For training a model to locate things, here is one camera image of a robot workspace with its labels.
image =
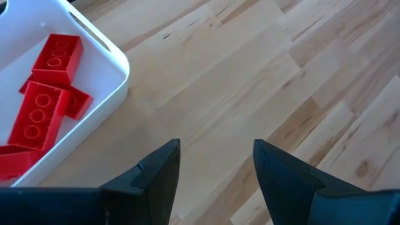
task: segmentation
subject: white plastic bin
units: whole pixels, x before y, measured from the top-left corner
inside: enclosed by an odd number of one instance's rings
[[[8,0],[0,14],[0,145],[6,144],[23,100],[18,90],[31,74],[50,33],[81,37],[84,52],[72,85],[94,101],[80,121],[64,117],[55,146],[11,186],[39,184],[123,103],[128,93],[126,56],[66,0]]]

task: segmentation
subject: wood grain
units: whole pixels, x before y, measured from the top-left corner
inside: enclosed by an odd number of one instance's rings
[[[362,188],[400,188],[398,1],[74,5],[126,53],[129,95],[42,186],[98,186],[181,138],[171,224],[272,224],[251,156],[263,138]]]

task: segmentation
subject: wooden floor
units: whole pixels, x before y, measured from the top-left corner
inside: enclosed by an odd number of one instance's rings
[[[181,138],[171,224],[272,224],[262,138],[400,188],[398,0],[77,0],[129,58],[126,102],[43,186],[98,186]]]

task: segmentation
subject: red lego brick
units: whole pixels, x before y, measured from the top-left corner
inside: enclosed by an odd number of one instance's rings
[[[19,91],[21,94],[25,94],[25,90],[26,90],[26,86],[28,86],[28,82],[29,81],[36,81],[36,78],[33,76],[33,74],[31,74],[27,80],[25,81],[25,83],[21,86],[21,88],[19,88]]]
[[[43,152],[21,146],[0,146],[0,181],[22,176],[42,156]]]
[[[60,88],[29,81],[8,144],[48,151],[56,142],[70,94]]]
[[[72,86],[66,86],[63,89],[69,91],[71,94],[66,116],[76,120],[82,119],[83,115],[92,104],[93,97]]]
[[[50,34],[32,72],[44,84],[71,84],[83,52],[79,36]]]

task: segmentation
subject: white tray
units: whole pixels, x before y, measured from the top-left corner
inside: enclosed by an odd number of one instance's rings
[[[123,103],[128,93],[129,63],[124,53],[66,0],[8,0],[0,15],[0,28],[0,145],[6,144],[23,100],[18,90],[31,74],[49,34],[78,35],[84,46],[72,85],[94,101],[80,121],[64,117],[56,145],[11,184],[35,186]]]

